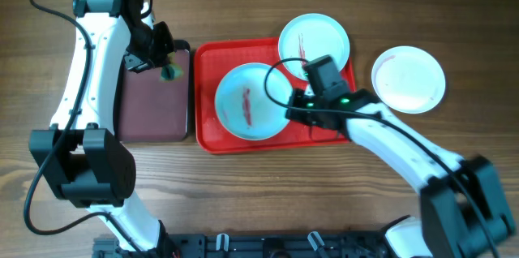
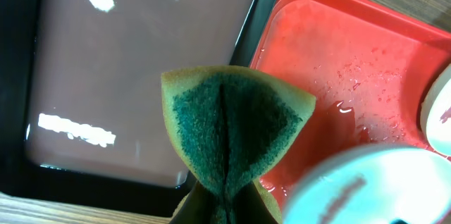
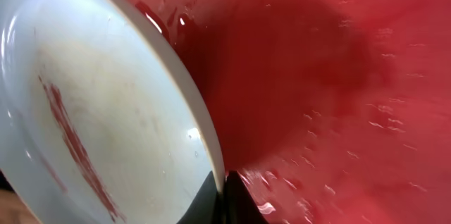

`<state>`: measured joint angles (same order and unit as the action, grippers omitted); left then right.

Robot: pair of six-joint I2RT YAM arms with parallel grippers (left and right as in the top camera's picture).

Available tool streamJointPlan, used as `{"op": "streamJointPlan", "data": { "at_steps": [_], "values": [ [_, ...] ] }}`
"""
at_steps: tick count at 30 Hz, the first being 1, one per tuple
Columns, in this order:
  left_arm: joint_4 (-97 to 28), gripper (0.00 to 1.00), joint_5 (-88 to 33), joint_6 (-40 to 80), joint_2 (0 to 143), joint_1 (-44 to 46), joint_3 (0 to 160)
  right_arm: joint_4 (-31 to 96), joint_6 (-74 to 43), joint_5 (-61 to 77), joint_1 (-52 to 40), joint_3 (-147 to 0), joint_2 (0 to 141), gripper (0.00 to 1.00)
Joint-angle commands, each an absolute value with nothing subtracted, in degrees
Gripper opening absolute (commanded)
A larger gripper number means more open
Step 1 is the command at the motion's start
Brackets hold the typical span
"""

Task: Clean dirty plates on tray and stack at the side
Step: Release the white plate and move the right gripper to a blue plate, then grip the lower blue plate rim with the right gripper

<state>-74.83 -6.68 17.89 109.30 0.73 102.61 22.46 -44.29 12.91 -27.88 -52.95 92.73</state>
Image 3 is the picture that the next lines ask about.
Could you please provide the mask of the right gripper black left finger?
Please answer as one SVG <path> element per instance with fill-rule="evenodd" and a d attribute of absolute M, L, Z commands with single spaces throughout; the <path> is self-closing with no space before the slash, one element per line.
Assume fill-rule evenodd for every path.
<path fill-rule="evenodd" d="M 210 172 L 192 200 L 188 210 L 177 224 L 221 224 L 222 201 Z"/>

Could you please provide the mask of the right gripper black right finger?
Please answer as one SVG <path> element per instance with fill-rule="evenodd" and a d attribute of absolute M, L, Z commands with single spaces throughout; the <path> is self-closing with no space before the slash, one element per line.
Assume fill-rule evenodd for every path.
<path fill-rule="evenodd" d="M 224 203 L 227 224 L 268 224 L 237 171 L 226 178 Z"/>

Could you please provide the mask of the light blue stained plate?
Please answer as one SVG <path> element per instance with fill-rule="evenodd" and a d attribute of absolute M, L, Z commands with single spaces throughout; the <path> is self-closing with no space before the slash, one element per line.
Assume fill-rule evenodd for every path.
<path fill-rule="evenodd" d="M 225 180 L 196 84 L 126 0 L 1 0 L 1 171 L 41 223 L 177 223 Z"/>

